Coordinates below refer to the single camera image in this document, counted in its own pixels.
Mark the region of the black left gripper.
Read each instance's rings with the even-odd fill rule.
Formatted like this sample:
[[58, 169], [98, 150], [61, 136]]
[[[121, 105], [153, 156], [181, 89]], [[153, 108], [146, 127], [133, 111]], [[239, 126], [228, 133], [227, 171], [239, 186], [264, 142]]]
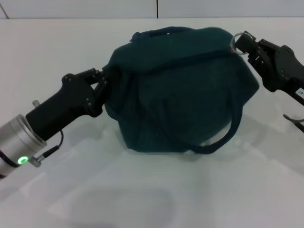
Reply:
[[[98, 83], [95, 89], [91, 85]], [[97, 117], [112, 89], [103, 71], [95, 68], [62, 78], [60, 90], [26, 114], [30, 127], [47, 141], [80, 116]]]

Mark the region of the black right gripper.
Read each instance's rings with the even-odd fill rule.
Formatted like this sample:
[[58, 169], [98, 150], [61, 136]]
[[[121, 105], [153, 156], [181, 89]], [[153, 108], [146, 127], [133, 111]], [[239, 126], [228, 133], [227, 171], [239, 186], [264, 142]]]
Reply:
[[281, 90], [300, 104], [304, 96], [296, 94], [304, 88], [304, 66], [288, 46], [277, 46], [265, 39], [256, 41], [250, 35], [241, 35], [234, 44], [234, 53], [248, 54], [248, 62], [262, 77], [264, 87], [275, 92]]

